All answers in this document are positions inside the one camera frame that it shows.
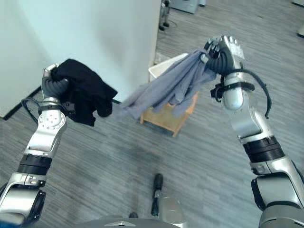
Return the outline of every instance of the white basket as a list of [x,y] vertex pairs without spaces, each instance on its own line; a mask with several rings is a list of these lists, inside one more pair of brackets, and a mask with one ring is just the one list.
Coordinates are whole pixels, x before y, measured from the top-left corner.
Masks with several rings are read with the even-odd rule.
[[156,79],[159,75],[161,75],[163,72],[165,72],[165,70],[168,69],[174,62],[184,58],[187,54],[188,53],[183,53],[181,55],[170,58],[166,61],[163,61],[163,62],[161,62],[157,65],[154,65],[154,66],[150,67],[149,68],[150,81]]

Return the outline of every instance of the gray cloth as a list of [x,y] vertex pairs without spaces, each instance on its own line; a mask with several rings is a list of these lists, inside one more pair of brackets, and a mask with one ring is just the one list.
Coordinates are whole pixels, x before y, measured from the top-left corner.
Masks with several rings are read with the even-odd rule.
[[205,68],[200,60],[200,50],[176,61],[157,79],[140,86],[130,97],[120,104],[122,116],[131,114],[138,119],[149,107],[160,111],[168,102],[176,105],[172,111],[180,116],[192,104],[192,98],[201,86],[216,78],[216,74]]

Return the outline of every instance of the gray carpet floor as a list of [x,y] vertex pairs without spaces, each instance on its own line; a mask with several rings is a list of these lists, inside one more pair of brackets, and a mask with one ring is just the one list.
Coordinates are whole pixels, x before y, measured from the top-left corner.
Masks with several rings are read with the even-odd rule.
[[[157,52],[173,57],[201,48],[209,37],[234,35],[244,48],[246,67],[267,83],[273,99],[269,122],[284,151],[304,164],[304,39],[296,30],[304,8],[289,1],[210,1],[195,15],[171,10],[171,27],[159,33]],[[150,215],[154,174],[182,204],[191,228],[256,228],[248,158],[221,104],[203,87],[193,115],[177,138],[140,125],[96,117],[95,127],[68,120],[68,129],[48,172],[47,199],[36,227],[70,224],[137,211]],[[261,111],[265,97],[256,89]],[[14,172],[35,124],[23,109],[0,120],[0,185]]]

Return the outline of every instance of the clothing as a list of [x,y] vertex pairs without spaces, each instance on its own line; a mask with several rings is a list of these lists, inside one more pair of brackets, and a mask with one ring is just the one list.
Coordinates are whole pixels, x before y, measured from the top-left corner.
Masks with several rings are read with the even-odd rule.
[[93,112],[106,117],[112,113],[112,98],[117,91],[102,81],[100,76],[86,65],[68,59],[52,72],[52,79],[69,80],[67,91],[60,97],[63,105],[75,106],[75,112],[69,117],[78,123],[94,126]]
[[157,79],[140,86],[130,97],[121,103],[122,116],[131,114],[138,119],[149,107],[160,111],[168,102],[176,105],[172,111],[180,116],[192,104],[192,98],[201,86],[216,78],[216,73],[205,68],[200,60],[202,51],[197,50],[176,61]]

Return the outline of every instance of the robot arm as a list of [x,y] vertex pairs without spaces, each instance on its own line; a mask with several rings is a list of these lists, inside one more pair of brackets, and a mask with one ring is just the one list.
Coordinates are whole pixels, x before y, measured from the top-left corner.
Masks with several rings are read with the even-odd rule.
[[61,112],[59,95],[68,86],[67,80],[52,82],[51,65],[44,70],[44,95],[38,128],[32,135],[19,164],[9,182],[0,189],[0,221],[14,225],[29,225],[39,219],[46,193],[40,188],[47,181],[46,174],[59,146],[60,137],[67,128]]
[[[228,114],[233,130],[242,143],[250,166],[257,178],[251,186],[257,206],[263,211],[260,227],[304,227],[304,180],[294,163],[284,154],[266,118],[271,107],[266,85],[244,69],[243,50],[232,37],[215,37],[205,45],[209,56],[201,60],[207,67],[222,75],[221,84],[211,91]],[[256,108],[251,91],[254,86],[244,81],[251,74],[267,96],[267,112],[262,115]]]

